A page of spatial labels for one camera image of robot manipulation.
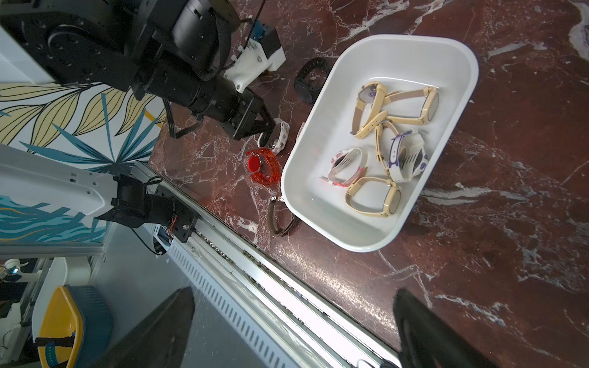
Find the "beige strap watch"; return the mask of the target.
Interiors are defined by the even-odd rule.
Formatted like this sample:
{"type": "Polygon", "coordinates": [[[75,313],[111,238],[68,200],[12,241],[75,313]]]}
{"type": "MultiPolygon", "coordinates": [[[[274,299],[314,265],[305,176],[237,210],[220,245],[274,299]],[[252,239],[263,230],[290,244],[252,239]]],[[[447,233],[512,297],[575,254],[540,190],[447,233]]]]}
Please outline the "beige strap watch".
{"type": "Polygon", "coordinates": [[[379,81],[365,84],[357,95],[352,119],[351,135],[357,139],[366,138],[387,115],[382,110],[388,89],[379,81]]]}

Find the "red transparent watch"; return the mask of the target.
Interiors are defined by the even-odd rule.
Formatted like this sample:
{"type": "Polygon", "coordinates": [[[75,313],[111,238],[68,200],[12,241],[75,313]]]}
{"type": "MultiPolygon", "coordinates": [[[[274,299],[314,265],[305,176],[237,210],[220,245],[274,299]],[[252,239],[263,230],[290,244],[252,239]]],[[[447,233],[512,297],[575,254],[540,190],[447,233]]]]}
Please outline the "red transparent watch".
{"type": "Polygon", "coordinates": [[[245,155],[245,166],[253,182],[263,186],[279,184],[282,178],[282,167],[270,149],[258,148],[248,151],[245,155]]]}

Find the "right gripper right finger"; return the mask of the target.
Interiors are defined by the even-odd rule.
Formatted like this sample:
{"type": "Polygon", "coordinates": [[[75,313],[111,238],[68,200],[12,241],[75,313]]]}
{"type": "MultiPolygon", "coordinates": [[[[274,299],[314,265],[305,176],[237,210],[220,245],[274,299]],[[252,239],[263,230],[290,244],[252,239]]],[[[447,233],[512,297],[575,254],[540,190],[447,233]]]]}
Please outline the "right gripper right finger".
{"type": "Polygon", "coordinates": [[[402,367],[495,367],[496,365],[405,288],[394,298],[402,367]]]}

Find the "beige square watch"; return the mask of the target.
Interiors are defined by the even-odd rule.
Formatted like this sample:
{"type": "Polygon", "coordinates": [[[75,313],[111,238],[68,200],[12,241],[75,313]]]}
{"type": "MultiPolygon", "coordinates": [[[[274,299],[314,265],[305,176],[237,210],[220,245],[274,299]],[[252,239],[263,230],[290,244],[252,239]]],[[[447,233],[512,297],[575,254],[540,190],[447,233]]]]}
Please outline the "beige square watch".
{"type": "Polygon", "coordinates": [[[388,94],[383,100],[382,110],[387,112],[387,119],[393,123],[423,126],[435,117],[439,105],[439,90],[424,87],[388,94]]]}

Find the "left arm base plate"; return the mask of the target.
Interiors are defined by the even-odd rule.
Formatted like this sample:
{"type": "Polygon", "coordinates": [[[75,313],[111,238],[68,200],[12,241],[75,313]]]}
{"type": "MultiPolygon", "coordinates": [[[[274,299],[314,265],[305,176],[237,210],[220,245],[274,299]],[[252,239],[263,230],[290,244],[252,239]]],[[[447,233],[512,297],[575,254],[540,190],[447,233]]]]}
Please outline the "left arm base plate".
{"type": "Polygon", "coordinates": [[[121,174],[114,181],[117,194],[110,202],[112,208],[98,216],[98,220],[126,226],[133,234],[142,225],[154,225],[153,245],[141,240],[154,255],[166,254],[173,241],[187,242],[194,232],[197,213],[162,186],[161,177],[141,182],[121,174]]]}

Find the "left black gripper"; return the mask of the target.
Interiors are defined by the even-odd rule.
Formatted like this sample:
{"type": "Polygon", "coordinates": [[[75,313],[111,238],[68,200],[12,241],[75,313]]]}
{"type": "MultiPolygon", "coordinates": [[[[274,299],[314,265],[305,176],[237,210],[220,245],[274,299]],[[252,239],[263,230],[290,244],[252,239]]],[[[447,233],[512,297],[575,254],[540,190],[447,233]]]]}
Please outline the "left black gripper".
{"type": "Polygon", "coordinates": [[[234,140],[259,135],[269,140],[276,126],[263,99],[248,87],[239,93],[229,79],[217,76],[202,83],[202,115],[219,122],[234,140]]]}

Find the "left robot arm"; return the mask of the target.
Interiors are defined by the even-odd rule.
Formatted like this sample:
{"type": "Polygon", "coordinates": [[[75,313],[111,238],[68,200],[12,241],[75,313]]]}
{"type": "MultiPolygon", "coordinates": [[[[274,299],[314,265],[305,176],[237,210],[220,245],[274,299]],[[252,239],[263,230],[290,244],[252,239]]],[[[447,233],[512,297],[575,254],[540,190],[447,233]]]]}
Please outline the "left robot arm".
{"type": "Polygon", "coordinates": [[[1,26],[61,85],[101,82],[152,94],[218,121],[233,139],[267,144],[275,122],[260,96],[223,69],[241,25],[227,1],[4,1],[1,26]]]}

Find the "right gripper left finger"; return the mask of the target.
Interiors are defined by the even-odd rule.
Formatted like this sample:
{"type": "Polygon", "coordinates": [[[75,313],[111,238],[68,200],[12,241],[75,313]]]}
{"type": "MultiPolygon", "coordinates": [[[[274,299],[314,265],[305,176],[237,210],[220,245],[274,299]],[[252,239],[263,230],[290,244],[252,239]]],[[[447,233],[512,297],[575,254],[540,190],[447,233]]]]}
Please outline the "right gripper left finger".
{"type": "Polygon", "coordinates": [[[180,367],[195,313],[193,290],[174,291],[93,367],[180,367]]]}

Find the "white plastic storage tray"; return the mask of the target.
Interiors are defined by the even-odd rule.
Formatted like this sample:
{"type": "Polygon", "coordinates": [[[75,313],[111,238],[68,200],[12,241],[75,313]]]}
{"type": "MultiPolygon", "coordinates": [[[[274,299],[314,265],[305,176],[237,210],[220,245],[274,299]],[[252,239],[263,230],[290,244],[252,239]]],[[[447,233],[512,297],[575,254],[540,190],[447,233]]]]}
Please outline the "white plastic storage tray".
{"type": "Polygon", "coordinates": [[[406,222],[479,76],[449,38],[377,35],[336,61],[282,174],[290,210],[348,251],[406,222]]]}

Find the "black round watch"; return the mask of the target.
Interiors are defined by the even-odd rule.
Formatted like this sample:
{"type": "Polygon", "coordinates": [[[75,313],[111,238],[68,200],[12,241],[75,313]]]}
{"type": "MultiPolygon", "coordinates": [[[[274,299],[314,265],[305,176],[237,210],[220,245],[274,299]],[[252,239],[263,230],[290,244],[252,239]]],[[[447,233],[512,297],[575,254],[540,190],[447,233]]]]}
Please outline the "black round watch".
{"type": "Polygon", "coordinates": [[[314,104],[317,101],[324,82],[314,81],[312,75],[323,71],[325,77],[330,73],[326,58],[312,58],[307,61],[298,72],[294,80],[294,90],[299,98],[306,104],[314,104]]]}

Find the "aluminium front rail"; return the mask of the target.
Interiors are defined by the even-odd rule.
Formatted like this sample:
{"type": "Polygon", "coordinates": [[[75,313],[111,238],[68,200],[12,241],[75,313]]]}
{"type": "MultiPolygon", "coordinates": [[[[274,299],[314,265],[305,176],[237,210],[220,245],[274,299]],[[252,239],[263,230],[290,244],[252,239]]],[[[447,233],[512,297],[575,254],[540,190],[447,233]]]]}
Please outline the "aluminium front rail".
{"type": "Polygon", "coordinates": [[[267,367],[399,367],[397,352],[170,182],[196,216],[167,254],[267,367]]]}

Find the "yellow blue bin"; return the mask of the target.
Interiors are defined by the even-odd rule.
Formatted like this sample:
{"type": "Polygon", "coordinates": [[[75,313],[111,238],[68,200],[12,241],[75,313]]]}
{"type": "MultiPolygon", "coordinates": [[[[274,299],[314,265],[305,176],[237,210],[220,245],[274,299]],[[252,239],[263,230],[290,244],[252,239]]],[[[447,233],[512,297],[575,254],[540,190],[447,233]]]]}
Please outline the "yellow blue bin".
{"type": "Polygon", "coordinates": [[[41,366],[91,366],[106,352],[113,325],[112,313],[94,286],[57,287],[35,338],[41,366]]]}

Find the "beige looped watch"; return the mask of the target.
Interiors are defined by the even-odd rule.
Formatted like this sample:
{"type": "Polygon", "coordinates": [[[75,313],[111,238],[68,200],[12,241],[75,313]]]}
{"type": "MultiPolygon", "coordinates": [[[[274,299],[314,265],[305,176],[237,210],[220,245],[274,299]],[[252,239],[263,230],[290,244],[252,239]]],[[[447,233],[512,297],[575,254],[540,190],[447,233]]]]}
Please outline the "beige looped watch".
{"type": "Polygon", "coordinates": [[[367,176],[352,184],[346,194],[346,204],[363,216],[386,218],[400,205],[402,192],[391,179],[367,176]]]}

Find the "white pink watch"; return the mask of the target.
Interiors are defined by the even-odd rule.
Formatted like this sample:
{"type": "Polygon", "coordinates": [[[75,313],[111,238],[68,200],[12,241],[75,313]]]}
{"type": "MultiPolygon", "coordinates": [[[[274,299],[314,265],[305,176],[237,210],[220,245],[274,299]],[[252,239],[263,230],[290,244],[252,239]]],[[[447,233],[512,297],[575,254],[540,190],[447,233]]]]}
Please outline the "white pink watch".
{"type": "Polygon", "coordinates": [[[342,188],[349,187],[363,177],[368,170],[368,155],[360,147],[341,150],[331,158],[331,166],[324,182],[342,188]]]}

